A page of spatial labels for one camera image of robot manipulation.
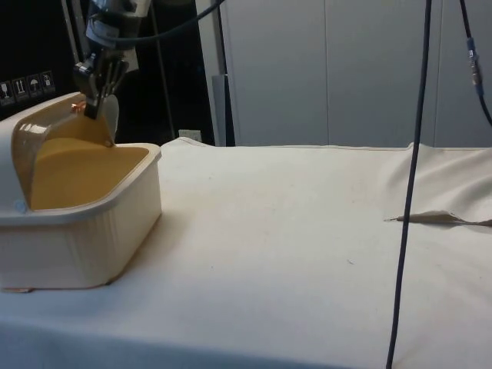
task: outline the cabinet door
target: cabinet door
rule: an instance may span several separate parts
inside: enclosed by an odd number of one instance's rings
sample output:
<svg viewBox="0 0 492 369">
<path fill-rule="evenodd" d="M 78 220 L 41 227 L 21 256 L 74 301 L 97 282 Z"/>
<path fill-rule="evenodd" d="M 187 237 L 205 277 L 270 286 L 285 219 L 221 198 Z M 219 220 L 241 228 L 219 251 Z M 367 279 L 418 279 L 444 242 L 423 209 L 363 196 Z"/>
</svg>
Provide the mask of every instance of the cabinet door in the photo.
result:
<svg viewBox="0 0 492 369">
<path fill-rule="evenodd" d="M 484 74 L 485 99 L 492 107 L 492 2 L 468 1 L 467 10 Z M 492 145 L 492 128 L 471 82 L 459 1 L 444 1 L 435 144 L 438 147 Z"/>
<path fill-rule="evenodd" d="M 414 140 L 425 2 L 327 0 L 330 144 Z M 422 142 L 434 143 L 441 1 L 434 0 Z"/>
<path fill-rule="evenodd" d="M 324 0 L 227 0 L 224 46 L 238 145 L 326 145 Z"/>
</svg>

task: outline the plastic tub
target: plastic tub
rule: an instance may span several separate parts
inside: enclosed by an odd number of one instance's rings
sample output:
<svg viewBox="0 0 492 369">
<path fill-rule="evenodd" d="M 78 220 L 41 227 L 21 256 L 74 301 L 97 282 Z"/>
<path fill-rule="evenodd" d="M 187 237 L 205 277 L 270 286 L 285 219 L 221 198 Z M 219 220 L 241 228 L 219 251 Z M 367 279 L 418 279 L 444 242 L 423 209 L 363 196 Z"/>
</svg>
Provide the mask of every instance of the plastic tub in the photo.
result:
<svg viewBox="0 0 492 369">
<path fill-rule="evenodd" d="M 114 145 L 96 126 L 104 121 L 70 113 L 80 99 L 67 95 L 0 122 L 3 289 L 106 284 L 161 213 L 160 148 Z"/>
</svg>

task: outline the white fabric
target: white fabric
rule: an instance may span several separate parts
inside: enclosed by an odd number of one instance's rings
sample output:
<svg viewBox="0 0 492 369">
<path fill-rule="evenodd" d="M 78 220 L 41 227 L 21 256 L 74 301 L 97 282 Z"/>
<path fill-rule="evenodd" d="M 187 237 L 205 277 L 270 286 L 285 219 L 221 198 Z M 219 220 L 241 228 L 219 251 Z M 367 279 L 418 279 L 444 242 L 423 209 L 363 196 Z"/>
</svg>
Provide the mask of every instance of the white fabric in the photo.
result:
<svg viewBox="0 0 492 369">
<path fill-rule="evenodd" d="M 0 294 L 2 368 L 381 368 L 399 151 L 162 148 L 164 214 L 111 286 Z M 411 225 L 398 368 L 489 368 L 491 231 Z"/>
<path fill-rule="evenodd" d="M 412 147 L 396 151 L 383 166 L 381 196 L 386 219 L 401 220 Z M 492 223 L 492 149 L 420 146 L 411 220 Z"/>
</svg>

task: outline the dark background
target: dark background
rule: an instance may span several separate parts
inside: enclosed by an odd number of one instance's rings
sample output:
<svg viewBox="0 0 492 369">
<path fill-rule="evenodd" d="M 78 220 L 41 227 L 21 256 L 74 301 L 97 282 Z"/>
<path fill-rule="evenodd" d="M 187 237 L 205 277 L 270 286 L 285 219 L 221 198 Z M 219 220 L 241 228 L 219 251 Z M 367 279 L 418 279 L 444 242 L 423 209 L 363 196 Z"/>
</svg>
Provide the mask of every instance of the dark background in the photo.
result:
<svg viewBox="0 0 492 369">
<path fill-rule="evenodd" d="M 141 36 L 164 32 L 196 16 L 193 1 L 173 5 L 154 0 L 152 13 L 141 25 Z M 88 0 L 81 0 L 82 13 Z M 68 1 L 71 25 L 74 15 Z M 77 53 L 83 59 L 78 34 Z M 72 79 L 73 54 L 61 1 L 1 0 L 0 82 L 52 71 L 56 91 L 0 107 L 0 120 L 29 106 L 77 91 Z M 117 93 L 120 121 L 116 141 L 162 145 L 179 129 L 201 131 L 203 142 L 214 144 L 198 25 L 175 38 L 136 48 L 139 69 L 129 72 Z"/>
</svg>

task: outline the label icons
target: label icons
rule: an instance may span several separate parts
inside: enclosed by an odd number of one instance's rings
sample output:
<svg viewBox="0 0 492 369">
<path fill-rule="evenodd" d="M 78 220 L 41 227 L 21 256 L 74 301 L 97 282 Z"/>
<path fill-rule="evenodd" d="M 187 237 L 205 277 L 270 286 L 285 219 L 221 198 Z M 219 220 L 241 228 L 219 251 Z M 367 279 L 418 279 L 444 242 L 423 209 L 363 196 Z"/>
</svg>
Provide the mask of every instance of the label icons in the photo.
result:
<svg viewBox="0 0 492 369">
<path fill-rule="evenodd" d="M 44 71 L 39 74 L 41 76 L 41 86 L 43 92 L 48 94 L 49 92 L 55 92 L 55 83 L 53 82 L 52 71 Z"/>
<path fill-rule="evenodd" d="M 12 79 L 12 81 L 0 81 L 0 107 L 52 92 L 55 92 L 52 71 L 44 71 L 37 75 L 29 75 L 27 78 Z"/>
<path fill-rule="evenodd" d="M 29 98 L 28 86 L 27 83 L 25 83 L 25 78 L 13 79 L 12 86 L 14 87 L 14 94 L 17 101 L 22 101 Z"/>
<path fill-rule="evenodd" d="M 30 75 L 27 78 L 29 94 L 32 98 L 36 98 L 43 95 L 43 89 L 41 85 L 41 79 L 39 75 Z"/>
<path fill-rule="evenodd" d="M 10 81 L 0 82 L 0 106 L 14 104 L 14 92 Z"/>
</svg>

